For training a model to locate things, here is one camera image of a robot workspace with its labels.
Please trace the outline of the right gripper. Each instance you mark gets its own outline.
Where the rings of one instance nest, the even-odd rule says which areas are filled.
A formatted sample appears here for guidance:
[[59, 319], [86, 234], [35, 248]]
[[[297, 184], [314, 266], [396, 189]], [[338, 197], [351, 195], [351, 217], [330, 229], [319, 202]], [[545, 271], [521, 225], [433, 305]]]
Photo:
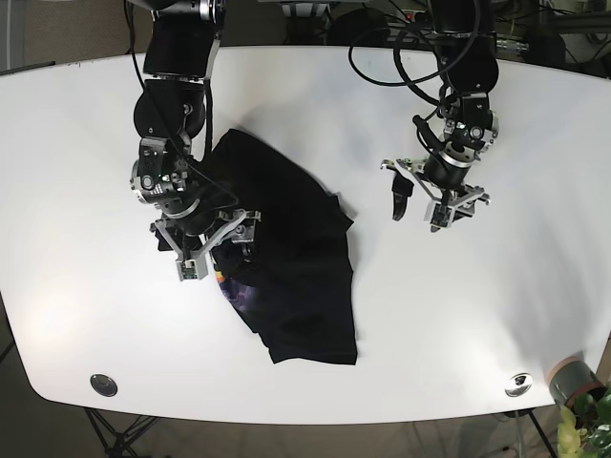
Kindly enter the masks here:
[[169, 140], [140, 141], [132, 191], [139, 201], [161, 212], [150, 231], [160, 252], [177, 255], [181, 281], [206, 277], [206, 257], [226, 241], [250, 253], [262, 214], [242, 208], [236, 197], [198, 169], [191, 155], [178, 153]]

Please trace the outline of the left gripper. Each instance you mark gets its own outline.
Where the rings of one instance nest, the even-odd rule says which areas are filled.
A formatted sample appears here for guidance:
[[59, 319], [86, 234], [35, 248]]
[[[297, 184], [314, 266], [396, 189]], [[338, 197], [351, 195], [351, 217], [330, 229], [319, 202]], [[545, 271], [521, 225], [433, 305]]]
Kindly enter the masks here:
[[435, 233], [473, 217], [478, 202], [490, 203], [490, 195], [483, 187], [469, 184], [467, 174], [494, 145], [498, 118], [487, 95], [460, 95], [426, 117], [415, 115], [412, 122], [428, 156], [386, 159], [381, 167], [394, 173], [392, 219], [405, 216], [418, 185], [430, 199], [425, 221]]

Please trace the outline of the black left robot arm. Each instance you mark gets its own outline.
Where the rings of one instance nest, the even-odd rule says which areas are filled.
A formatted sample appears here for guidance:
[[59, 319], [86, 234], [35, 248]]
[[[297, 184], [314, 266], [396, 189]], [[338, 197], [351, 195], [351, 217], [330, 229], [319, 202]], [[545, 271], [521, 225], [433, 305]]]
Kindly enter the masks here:
[[[381, 166], [394, 173], [393, 219], [405, 216], [414, 187], [421, 186], [430, 198], [425, 219], [436, 233], [473, 217], [477, 203], [491, 201], [485, 189], [468, 184], [466, 176], [498, 137], [490, 93], [499, 67], [491, 2], [431, 1], [428, 13], [428, 22], [409, 22], [399, 29], [392, 56], [401, 78], [398, 86], [432, 105], [431, 115], [442, 120], [443, 132], [431, 129], [429, 116], [415, 115], [416, 138], [427, 157], [386, 159]], [[432, 51], [434, 73], [409, 76], [401, 57], [408, 36]]]

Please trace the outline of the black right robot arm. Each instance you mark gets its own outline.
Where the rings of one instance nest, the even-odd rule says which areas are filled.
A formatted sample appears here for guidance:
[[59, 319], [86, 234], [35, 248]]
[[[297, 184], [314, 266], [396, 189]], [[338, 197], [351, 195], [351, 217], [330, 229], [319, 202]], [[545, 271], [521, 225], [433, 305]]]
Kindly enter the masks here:
[[213, 139], [211, 75], [224, 27], [222, 1], [126, 1], [129, 37], [134, 9], [152, 13], [153, 31], [144, 62], [135, 64], [142, 93], [134, 108], [140, 137], [130, 186], [138, 200], [161, 215], [150, 227], [159, 251], [176, 254], [182, 281], [208, 274], [210, 251], [230, 240], [243, 249], [254, 241], [260, 212], [240, 206], [238, 197], [207, 175], [192, 154], [193, 141]]

